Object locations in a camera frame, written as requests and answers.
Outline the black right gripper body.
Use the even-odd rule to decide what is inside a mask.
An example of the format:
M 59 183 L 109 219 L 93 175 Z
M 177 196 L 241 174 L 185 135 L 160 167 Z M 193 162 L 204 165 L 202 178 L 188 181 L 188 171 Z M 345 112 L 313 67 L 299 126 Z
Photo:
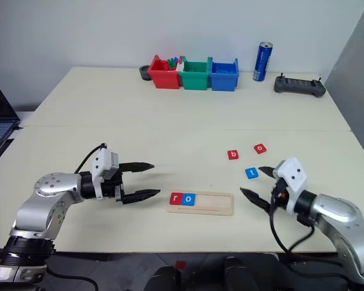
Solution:
M 271 206 L 286 209 L 288 205 L 287 183 L 283 178 L 279 178 L 271 192 Z

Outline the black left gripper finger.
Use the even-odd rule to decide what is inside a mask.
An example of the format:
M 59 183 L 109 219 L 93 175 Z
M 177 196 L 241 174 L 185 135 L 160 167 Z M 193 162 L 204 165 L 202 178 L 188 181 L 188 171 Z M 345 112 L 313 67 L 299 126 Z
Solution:
M 160 192 L 161 192 L 161 190 L 157 190 L 157 189 L 145 189 L 145 190 L 136 191 L 135 193 L 132 193 L 132 194 L 127 194 L 127 195 L 124 194 L 122 196 L 122 203 L 131 204 L 131 203 L 144 201 L 146 199 L 149 199 L 149 198 L 157 195 Z
M 144 172 L 153 169 L 155 166 L 147 162 L 127 162 L 119 164 L 119 172 Z

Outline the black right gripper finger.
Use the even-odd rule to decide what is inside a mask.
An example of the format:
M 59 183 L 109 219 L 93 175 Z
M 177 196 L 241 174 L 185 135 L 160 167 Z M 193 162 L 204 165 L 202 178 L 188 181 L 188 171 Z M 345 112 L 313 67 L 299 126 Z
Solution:
M 271 178 L 274 178 L 275 179 L 275 176 L 274 176 L 274 168 L 273 167 L 269 167 L 269 166 L 262 166 L 262 167 L 259 167 L 258 168 L 261 172 L 263 172 L 265 175 L 271 177 Z
M 249 190 L 249 189 L 244 189 L 244 188 L 240 188 L 242 194 L 251 202 L 253 203 L 255 206 L 263 209 L 265 212 L 270 211 L 271 205 L 269 202 L 267 202 L 266 200 L 260 198 L 260 196 Z

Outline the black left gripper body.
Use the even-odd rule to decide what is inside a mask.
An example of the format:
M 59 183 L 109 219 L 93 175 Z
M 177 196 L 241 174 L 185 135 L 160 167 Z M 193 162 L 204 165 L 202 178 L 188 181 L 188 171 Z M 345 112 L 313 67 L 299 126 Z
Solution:
M 117 170 L 110 179 L 105 179 L 101 183 L 103 197 L 114 198 L 115 201 L 122 202 L 124 196 L 123 173 Z

